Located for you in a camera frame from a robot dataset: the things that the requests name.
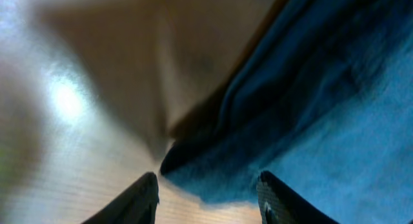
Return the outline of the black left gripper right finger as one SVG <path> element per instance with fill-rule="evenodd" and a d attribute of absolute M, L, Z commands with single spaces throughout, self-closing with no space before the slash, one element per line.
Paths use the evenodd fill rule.
<path fill-rule="evenodd" d="M 337 224 L 269 171 L 256 184 L 262 224 Z"/>

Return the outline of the navy blue shorts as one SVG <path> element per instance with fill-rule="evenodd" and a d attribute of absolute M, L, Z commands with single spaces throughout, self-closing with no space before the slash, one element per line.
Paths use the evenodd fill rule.
<path fill-rule="evenodd" d="M 160 173 L 208 204 L 271 172 L 340 223 L 412 220 L 412 0 L 288 0 Z"/>

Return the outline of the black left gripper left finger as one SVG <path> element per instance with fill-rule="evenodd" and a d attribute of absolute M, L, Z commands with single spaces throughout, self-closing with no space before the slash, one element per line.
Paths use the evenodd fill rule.
<path fill-rule="evenodd" d="M 157 176 L 147 172 L 83 224 L 154 224 L 158 204 Z"/>

